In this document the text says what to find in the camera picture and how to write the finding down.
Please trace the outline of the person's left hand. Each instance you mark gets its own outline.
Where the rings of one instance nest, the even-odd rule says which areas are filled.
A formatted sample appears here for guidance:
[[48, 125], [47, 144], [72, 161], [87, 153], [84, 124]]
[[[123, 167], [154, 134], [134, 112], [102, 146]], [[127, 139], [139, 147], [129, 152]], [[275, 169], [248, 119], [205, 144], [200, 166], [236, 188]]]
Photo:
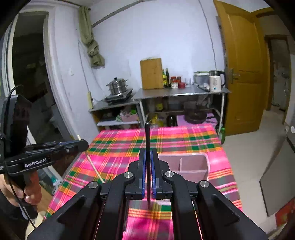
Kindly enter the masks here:
[[[26, 203], [30, 205], [37, 205], [41, 202], [42, 193], [41, 186], [39, 185], [39, 176], [37, 172], [31, 172], [29, 175], [29, 183], [22, 190], [17, 184], [11, 182], [15, 194], [19, 199], [25, 200]], [[15, 195], [13, 194], [13, 189], [10, 186], [7, 175], [1, 174], [1, 192], [4, 197], [13, 206], [18, 207], [18, 202]]]

